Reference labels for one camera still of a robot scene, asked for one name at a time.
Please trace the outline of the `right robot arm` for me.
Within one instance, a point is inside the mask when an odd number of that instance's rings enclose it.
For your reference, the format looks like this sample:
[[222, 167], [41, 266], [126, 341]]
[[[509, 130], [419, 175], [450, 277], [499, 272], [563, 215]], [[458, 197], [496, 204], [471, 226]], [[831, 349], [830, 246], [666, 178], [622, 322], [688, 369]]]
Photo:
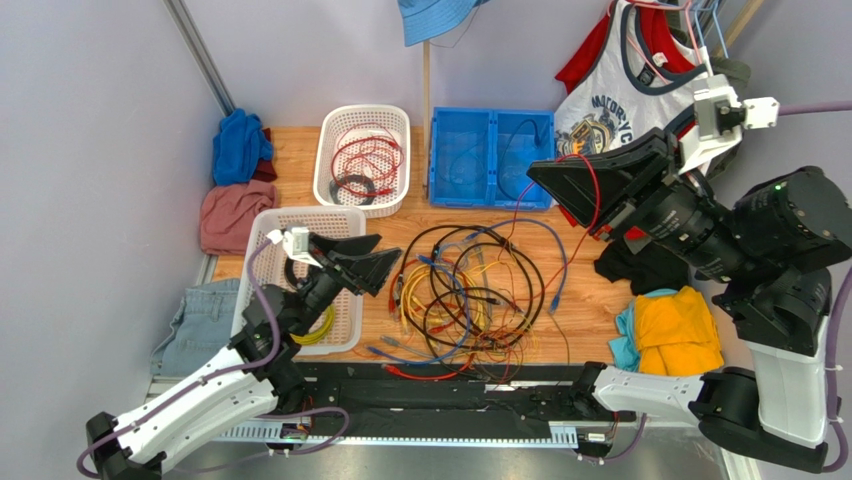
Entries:
[[528, 177], [590, 233], [611, 240], [637, 228], [654, 245], [724, 285], [713, 303], [749, 348], [749, 369], [695, 375], [584, 366], [573, 396], [590, 407], [696, 426], [732, 453], [814, 474], [840, 469], [836, 334], [851, 286], [832, 290], [830, 267], [851, 256], [851, 210], [815, 166], [752, 187], [732, 208], [686, 166], [684, 147], [654, 129], [603, 154], [537, 161]]

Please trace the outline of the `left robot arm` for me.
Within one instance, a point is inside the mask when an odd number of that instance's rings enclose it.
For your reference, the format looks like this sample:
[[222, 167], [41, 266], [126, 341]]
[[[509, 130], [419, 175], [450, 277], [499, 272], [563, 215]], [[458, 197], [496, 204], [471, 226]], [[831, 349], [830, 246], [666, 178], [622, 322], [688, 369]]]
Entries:
[[260, 285], [254, 258], [245, 262], [259, 315], [211, 359], [166, 392], [134, 410], [114, 416], [101, 412], [86, 423], [88, 445], [76, 460], [90, 479], [160, 479], [220, 434], [279, 410], [304, 390], [294, 358], [296, 337], [309, 332], [339, 294], [377, 295], [402, 255], [379, 250], [380, 235], [342, 239], [305, 227], [288, 226], [268, 234], [253, 252], [276, 247], [308, 265], [293, 290]]

